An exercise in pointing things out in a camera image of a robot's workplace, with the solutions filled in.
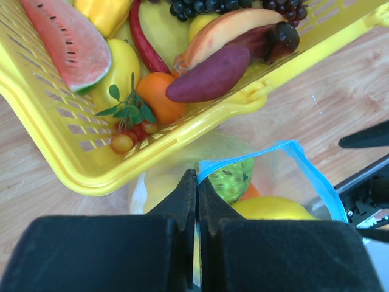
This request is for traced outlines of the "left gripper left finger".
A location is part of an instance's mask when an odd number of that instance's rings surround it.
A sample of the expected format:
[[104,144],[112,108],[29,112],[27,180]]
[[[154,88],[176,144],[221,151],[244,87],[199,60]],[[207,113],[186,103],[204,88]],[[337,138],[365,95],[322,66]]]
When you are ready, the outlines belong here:
[[39,217],[19,240],[2,291],[187,291],[193,286],[197,177],[144,215]]

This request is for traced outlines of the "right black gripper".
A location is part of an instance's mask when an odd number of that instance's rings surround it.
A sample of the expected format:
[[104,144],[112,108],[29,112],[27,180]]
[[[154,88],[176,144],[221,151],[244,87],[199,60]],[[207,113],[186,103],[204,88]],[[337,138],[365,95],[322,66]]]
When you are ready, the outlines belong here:
[[[341,148],[386,147],[389,144],[389,121],[381,122],[341,138]],[[388,155],[364,167],[335,185],[349,225],[363,237],[363,242],[375,240],[388,243],[388,215],[376,215],[388,210]]]

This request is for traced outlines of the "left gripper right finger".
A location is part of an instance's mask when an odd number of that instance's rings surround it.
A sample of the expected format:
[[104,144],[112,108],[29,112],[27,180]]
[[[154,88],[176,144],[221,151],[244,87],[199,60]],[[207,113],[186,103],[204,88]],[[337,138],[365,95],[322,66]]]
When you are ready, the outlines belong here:
[[381,230],[339,221],[247,220],[198,185],[202,291],[382,291],[362,242]]

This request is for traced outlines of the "large yellow lemon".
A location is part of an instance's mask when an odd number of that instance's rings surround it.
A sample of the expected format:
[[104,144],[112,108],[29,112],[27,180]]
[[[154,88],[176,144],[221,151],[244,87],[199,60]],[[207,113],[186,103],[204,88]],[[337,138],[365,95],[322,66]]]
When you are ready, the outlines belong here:
[[318,220],[296,201],[277,196],[241,200],[232,207],[248,220]]

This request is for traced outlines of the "green custard apple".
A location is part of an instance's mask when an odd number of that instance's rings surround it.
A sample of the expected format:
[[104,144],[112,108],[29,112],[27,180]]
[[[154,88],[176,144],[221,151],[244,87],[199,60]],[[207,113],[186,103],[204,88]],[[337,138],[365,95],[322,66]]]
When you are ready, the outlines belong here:
[[254,158],[229,164],[208,176],[216,193],[228,204],[239,201],[252,180]]

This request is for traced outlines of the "clear zip top bag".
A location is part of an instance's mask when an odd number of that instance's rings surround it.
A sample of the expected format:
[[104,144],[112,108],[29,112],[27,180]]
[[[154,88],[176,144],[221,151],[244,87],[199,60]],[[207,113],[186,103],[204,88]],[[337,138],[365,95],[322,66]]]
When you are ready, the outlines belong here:
[[278,141],[260,150],[216,130],[140,174],[129,188],[129,211],[147,213],[176,188],[188,169],[203,183],[214,171],[247,158],[255,160],[251,183],[260,197],[287,198],[318,219],[347,222],[338,194],[297,141]]

